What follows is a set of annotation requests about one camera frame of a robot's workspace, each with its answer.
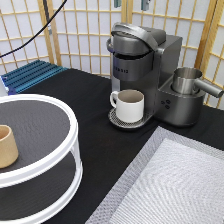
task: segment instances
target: gray mesh mat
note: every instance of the gray mesh mat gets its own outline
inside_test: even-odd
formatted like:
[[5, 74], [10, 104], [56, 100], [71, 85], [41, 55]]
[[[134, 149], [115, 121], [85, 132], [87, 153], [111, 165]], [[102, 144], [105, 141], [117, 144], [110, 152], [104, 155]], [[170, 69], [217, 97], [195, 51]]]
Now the gray mesh mat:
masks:
[[67, 114], [42, 101], [21, 100], [0, 104], [0, 124], [12, 128], [19, 150], [17, 161], [0, 174], [28, 166], [54, 151], [70, 130]]
[[52, 205], [68, 190], [74, 175], [75, 160], [69, 153], [56, 166], [40, 176], [1, 188], [0, 222], [24, 218]]
[[86, 224], [109, 223], [111, 216], [165, 138], [224, 160], [222, 151], [158, 127]]
[[165, 139], [110, 223], [223, 223], [223, 170], [223, 160]]

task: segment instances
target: drip tray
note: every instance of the drip tray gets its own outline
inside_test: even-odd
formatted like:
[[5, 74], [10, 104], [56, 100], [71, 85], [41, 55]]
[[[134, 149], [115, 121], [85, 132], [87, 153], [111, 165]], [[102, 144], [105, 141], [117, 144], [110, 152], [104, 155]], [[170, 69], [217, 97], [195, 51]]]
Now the drip tray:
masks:
[[117, 128], [131, 131], [131, 130], [135, 130], [135, 129], [143, 127], [150, 120], [152, 115], [147, 112], [144, 112], [143, 118], [141, 120], [134, 122], [134, 123], [127, 123], [127, 122], [121, 121], [116, 116], [116, 109], [113, 108], [112, 110], [110, 110], [108, 117], [109, 117], [110, 122]]

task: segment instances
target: blue crate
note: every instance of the blue crate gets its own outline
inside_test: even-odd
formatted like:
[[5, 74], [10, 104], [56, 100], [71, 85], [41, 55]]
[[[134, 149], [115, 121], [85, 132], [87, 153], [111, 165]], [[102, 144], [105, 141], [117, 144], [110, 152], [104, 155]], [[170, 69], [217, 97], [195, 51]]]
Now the blue crate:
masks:
[[5, 86], [14, 93], [21, 93], [67, 68], [36, 60], [2, 76]]

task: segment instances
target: mug handle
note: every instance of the mug handle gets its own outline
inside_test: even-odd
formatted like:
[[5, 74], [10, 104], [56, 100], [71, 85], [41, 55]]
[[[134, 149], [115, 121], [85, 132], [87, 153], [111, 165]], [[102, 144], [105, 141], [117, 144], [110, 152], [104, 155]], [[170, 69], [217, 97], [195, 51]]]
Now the mug handle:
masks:
[[111, 105], [114, 107], [114, 108], [116, 108], [117, 107], [117, 105], [114, 103], [114, 97], [113, 97], [113, 95], [116, 95], [116, 96], [118, 96], [118, 91], [113, 91], [111, 94], [110, 94], [110, 103], [111, 103]]

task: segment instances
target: coffee maker logo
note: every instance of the coffee maker logo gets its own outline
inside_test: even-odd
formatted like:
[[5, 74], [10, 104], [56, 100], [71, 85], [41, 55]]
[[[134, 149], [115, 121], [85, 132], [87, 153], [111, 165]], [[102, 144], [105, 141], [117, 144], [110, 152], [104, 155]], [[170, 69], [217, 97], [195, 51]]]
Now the coffee maker logo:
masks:
[[118, 67], [116, 67], [116, 66], [114, 66], [114, 69], [115, 69], [116, 71], [118, 71], [118, 72], [128, 73], [128, 70], [126, 70], [126, 69], [122, 69], [122, 68], [118, 68]]

